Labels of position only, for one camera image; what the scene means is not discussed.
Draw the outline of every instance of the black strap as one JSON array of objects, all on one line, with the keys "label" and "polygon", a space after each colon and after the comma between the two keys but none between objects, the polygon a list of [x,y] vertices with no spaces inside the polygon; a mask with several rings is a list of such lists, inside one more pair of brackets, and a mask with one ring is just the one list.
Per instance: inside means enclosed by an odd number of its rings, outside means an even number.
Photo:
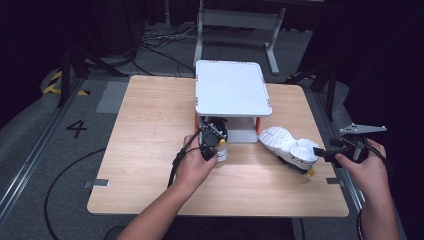
[{"label": "black strap", "polygon": [[359,240],[365,240],[364,233],[362,232],[362,221],[361,221],[362,209],[358,213],[356,218],[356,234]]},{"label": "black strap", "polygon": [[199,128],[197,130],[197,132],[191,136],[190,140],[187,142],[187,144],[181,148],[180,152],[177,153],[177,156],[175,157],[174,161],[172,162],[172,169],[171,169],[171,173],[169,175],[169,181],[168,181],[168,187],[172,185],[172,183],[174,182],[174,178],[175,178],[175,174],[177,173],[177,168],[180,165],[181,161],[184,159],[185,155],[186,155],[186,150],[188,148],[188,146],[190,146],[190,144],[193,142],[194,138],[197,137],[197,135],[199,135],[199,133],[202,131],[201,128]]}]

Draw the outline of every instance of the black cable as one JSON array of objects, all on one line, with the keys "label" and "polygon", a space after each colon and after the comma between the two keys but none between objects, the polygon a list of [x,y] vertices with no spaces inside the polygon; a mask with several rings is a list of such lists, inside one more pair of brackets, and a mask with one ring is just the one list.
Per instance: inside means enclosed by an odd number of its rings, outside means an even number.
[{"label": "black cable", "polygon": [[226,29],[227,31],[230,31],[232,33],[238,34],[238,35],[242,35],[242,36],[247,36],[252,34],[252,32],[255,30],[254,28],[231,28],[231,29]]},{"label": "black cable", "polygon": [[201,131],[202,131],[202,129],[199,128],[196,131],[196,133],[193,134],[193,136],[191,136],[190,140],[188,140],[186,145],[184,145],[184,147],[181,148],[181,150],[177,153],[177,156],[175,157],[174,161],[172,162],[172,169],[171,169],[171,173],[169,174],[168,187],[171,186],[172,183],[174,182],[174,177],[175,177],[175,174],[177,173],[177,168],[180,165],[181,161],[184,159],[185,155],[187,154],[187,152],[186,152],[187,148],[191,145],[194,138],[197,137],[197,135],[199,135],[199,133]]},{"label": "black cable", "polygon": [[60,177],[61,177],[61,176],[62,176],[62,175],[66,172],[66,171],[68,171],[68,170],[69,170],[72,166],[74,166],[74,165],[75,165],[75,164],[77,164],[78,162],[80,162],[80,161],[82,161],[82,160],[84,160],[84,159],[86,159],[86,158],[88,158],[88,157],[90,157],[90,156],[92,156],[92,155],[94,155],[94,154],[97,154],[97,153],[103,152],[103,151],[105,151],[105,150],[106,150],[106,148],[102,148],[102,149],[99,149],[99,150],[97,150],[97,151],[91,152],[91,153],[89,153],[89,154],[87,154],[87,155],[83,156],[82,158],[80,158],[80,159],[76,160],[75,162],[71,163],[71,164],[70,164],[70,165],[68,165],[65,169],[63,169],[63,170],[62,170],[62,172],[60,172],[60,173],[56,176],[56,178],[53,180],[53,182],[50,184],[50,187],[49,187],[49,189],[47,190],[46,196],[45,196],[45,198],[44,198],[44,220],[46,221],[47,228],[49,229],[49,233],[50,233],[50,235],[52,236],[52,238],[53,238],[53,239],[58,240],[59,238],[58,238],[58,237],[57,237],[57,235],[54,233],[53,228],[52,228],[52,226],[51,226],[51,224],[50,224],[50,219],[49,219],[49,215],[48,215],[48,211],[47,211],[47,206],[48,206],[48,202],[49,202],[50,193],[51,193],[51,191],[52,191],[52,189],[53,189],[54,185],[56,184],[57,180],[59,180],[59,178],[60,178]]},{"label": "black cable", "polygon": [[359,210],[358,216],[356,217],[356,236],[359,240],[365,240],[364,233],[362,231],[362,221],[361,221],[362,209]]},{"label": "black cable", "polygon": [[189,66],[187,66],[186,64],[184,64],[184,63],[182,63],[182,62],[180,62],[180,61],[178,61],[177,59],[175,59],[174,57],[172,57],[172,56],[167,56],[165,53],[161,53],[161,52],[158,52],[158,51],[156,51],[156,50],[154,50],[154,49],[152,49],[152,48],[150,48],[150,47],[147,47],[147,46],[143,46],[142,44],[140,45],[141,47],[143,47],[143,48],[145,48],[145,49],[147,49],[147,50],[149,50],[149,51],[152,51],[152,52],[154,52],[154,53],[157,53],[157,54],[159,54],[159,55],[161,55],[161,56],[164,56],[164,57],[166,57],[166,58],[169,58],[169,59],[171,59],[171,60],[173,60],[173,61],[175,61],[177,64],[181,64],[181,65],[183,65],[184,67],[186,67],[187,69],[189,69],[193,74],[196,74],[196,72],[191,68],[191,67],[189,67]]},{"label": "black cable", "polygon": [[[150,34],[150,36],[146,36],[146,33],[145,33],[144,37],[140,39],[141,41],[140,44],[144,44],[152,48],[159,48],[159,47],[163,48],[176,41],[182,41],[187,38],[190,38],[191,34],[196,29],[195,27],[196,25],[190,28],[185,28],[185,29],[175,29],[173,33],[169,33],[169,34],[168,34],[168,31],[171,29],[168,29],[163,34],[159,34],[159,32],[157,32],[156,30],[152,31],[156,33],[154,35]],[[158,43],[150,44],[147,41],[158,41]]]},{"label": "black cable", "polygon": [[186,152],[186,155],[187,155],[187,153],[189,153],[189,152],[191,152],[191,151],[193,151],[193,150],[197,150],[197,149],[201,149],[201,148],[200,148],[200,147],[192,148],[192,149],[190,149],[190,150],[188,150],[188,151]]},{"label": "black cable", "polygon": [[138,71],[138,70],[141,70],[141,71],[143,71],[143,72],[145,72],[145,73],[147,73],[148,75],[150,75],[150,76],[155,76],[153,73],[150,73],[150,72],[148,72],[148,71],[146,71],[146,70],[144,70],[143,68],[141,68],[137,63],[135,63],[135,61],[131,61],[133,64],[134,64],[134,66],[137,68],[137,72],[138,72],[138,74],[140,74],[140,72]]},{"label": "black cable", "polygon": [[[359,146],[358,144],[356,144],[356,143],[354,143],[354,142],[351,142],[351,141],[349,141],[349,140],[347,140],[346,138],[344,138],[344,137],[341,137],[341,139],[343,140],[343,141],[345,141],[345,142],[347,142],[347,143],[349,143],[350,145],[352,145],[352,146],[355,146],[355,147],[361,147],[361,146]],[[365,147],[365,148],[367,148],[368,150],[370,150],[371,152],[373,152],[373,153],[375,153],[375,155],[377,155],[383,162],[386,162],[386,157],[385,156],[383,156],[383,154],[381,154],[377,149],[375,149],[375,148],[373,148],[373,147],[370,147],[370,146],[368,146],[367,144],[364,144],[364,145],[362,145],[363,147]]]},{"label": "black cable", "polygon": [[[72,3],[72,6],[73,6],[75,12],[77,13],[78,19],[80,20],[81,25],[84,28],[85,34],[87,35],[87,37],[90,40],[90,42],[97,49],[97,51],[99,51],[101,54],[103,54],[106,57],[108,57],[109,54],[106,53],[104,50],[102,50],[98,46],[98,44],[96,43],[96,41],[94,41],[93,37],[91,36],[90,31],[88,31],[87,26],[85,25],[84,19],[82,18],[80,12],[78,11],[78,8],[77,8],[74,0],[70,0],[70,1]],[[118,66],[125,65],[125,64],[129,63],[130,61],[132,61],[136,57],[136,55],[137,55],[137,48],[135,47],[135,43],[134,43],[134,40],[133,40],[133,37],[132,37],[131,26],[129,26],[129,20],[128,20],[127,12],[124,11],[124,13],[125,13],[125,17],[126,17],[126,20],[127,20],[128,30],[129,30],[129,33],[130,33],[130,39],[132,41],[133,48],[131,48],[127,53],[123,54],[124,60],[119,61],[119,62],[116,62],[116,63],[108,63],[108,65],[111,66],[111,67],[118,67]],[[86,63],[86,64],[89,67],[91,67],[91,68],[101,68],[97,64],[91,64],[91,63]]]}]

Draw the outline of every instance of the metal stand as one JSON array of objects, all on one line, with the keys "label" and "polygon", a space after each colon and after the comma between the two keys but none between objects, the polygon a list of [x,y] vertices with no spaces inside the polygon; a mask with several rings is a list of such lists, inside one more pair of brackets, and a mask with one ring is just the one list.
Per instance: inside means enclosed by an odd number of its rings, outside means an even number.
[{"label": "metal stand", "polygon": [[112,66],[108,65],[101,59],[89,54],[85,50],[78,47],[71,47],[70,49],[66,49],[63,61],[62,61],[62,86],[61,86],[61,95],[60,102],[58,107],[62,107],[66,100],[69,98],[69,89],[70,89],[70,75],[71,75],[71,66],[73,67],[76,75],[79,78],[87,78],[90,74],[90,70],[88,69],[87,63],[84,62],[84,59],[90,59],[99,67],[105,69],[113,76],[117,77],[128,77],[128,74],[121,73],[116,70]]},{"label": "metal stand", "polygon": [[335,65],[333,64],[321,64],[310,71],[301,73],[295,77],[287,79],[284,84],[296,84],[300,80],[309,77],[312,74],[316,74],[314,82],[311,84],[311,90],[314,92],[320,92],[328,82],[327,101],[325,105],[325,111],[330,121],[333,121],[333,102],[334,93],[336,90],[336,72]]},{"label": "metal stand", "polygon": [[244,27],[272,30],[269,43],[265,43],[265,51],[273,74],[280,73],[274,56],[274,45],[284,19],[285,8],[281,8],[278,14],[246,13],[226,10],[204,9],[203,0],[200,0],[199,15],[197,20],[197,42],[194,53],[193,66],[202,59],[203,50],[203,25],[217,25],[226,27]]}]

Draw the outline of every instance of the yellow object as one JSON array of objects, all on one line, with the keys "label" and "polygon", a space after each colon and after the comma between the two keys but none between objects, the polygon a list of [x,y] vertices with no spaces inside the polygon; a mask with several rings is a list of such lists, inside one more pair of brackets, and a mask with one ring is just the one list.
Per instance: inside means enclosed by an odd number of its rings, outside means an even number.
[{"label": "yellow object", "polygon": [[[46,89],[44,89],[43,93],[55,93],[55,94],[61,94],[62,90],[61,89],[55,89],[55,85],[57,83],[57,81],[60,79],[60,77],[62,77],[62,71],[58,70],[55,75],[52,77],[52,79],[50,80],[48,86],[46,87]],[[78,96],[89,96],[90,95],[90,91],[84,91],[84,90],[80,90],[78,91]]]},{"label": "yellow object", "polygon": [[308,170],[308,176],[311,177],[315,174],[315,170],[313,168]]}]

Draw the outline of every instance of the person's left hand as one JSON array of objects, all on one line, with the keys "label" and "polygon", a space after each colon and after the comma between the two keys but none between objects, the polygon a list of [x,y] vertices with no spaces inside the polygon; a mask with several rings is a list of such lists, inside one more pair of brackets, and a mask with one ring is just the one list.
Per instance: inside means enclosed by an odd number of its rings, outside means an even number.
[{"label": "person's left hand", "polygon": [[[191,136],[184,138],[184,145],[187,144],[190,138]],[[209,161],[203,159],[199,149],[198,137],[193,139],[186,152],[186,156],[178,166],[174,184],[178,184],[193,193],[206,180],[209,173],[218,163],[218,158],[215,155]]]}]

